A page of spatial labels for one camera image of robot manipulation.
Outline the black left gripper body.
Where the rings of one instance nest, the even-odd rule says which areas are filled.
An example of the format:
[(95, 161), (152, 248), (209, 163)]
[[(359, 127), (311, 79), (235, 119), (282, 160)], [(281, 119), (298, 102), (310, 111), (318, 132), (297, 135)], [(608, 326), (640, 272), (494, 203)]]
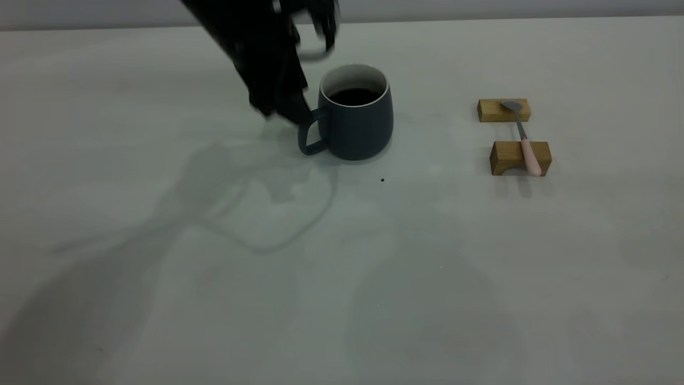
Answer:
[(247, 87), (250, 103), (279, 103), (308, 88), (297, 54), (298, 34), (233, 42), (230, 58)]

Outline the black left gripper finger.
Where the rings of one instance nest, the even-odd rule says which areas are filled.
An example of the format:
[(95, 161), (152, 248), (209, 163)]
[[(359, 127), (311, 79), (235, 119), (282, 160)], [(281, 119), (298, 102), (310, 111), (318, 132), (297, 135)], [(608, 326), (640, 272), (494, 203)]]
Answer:
[(277, 114), (277, 103), (271, 97), (250, 96), (250, 105), (266, 118)]
[(291, 124), (298, 126), (310, 125), (314, 121), (312, 110), (303, 94), (281, 98), (277, 102), (277, 113)]

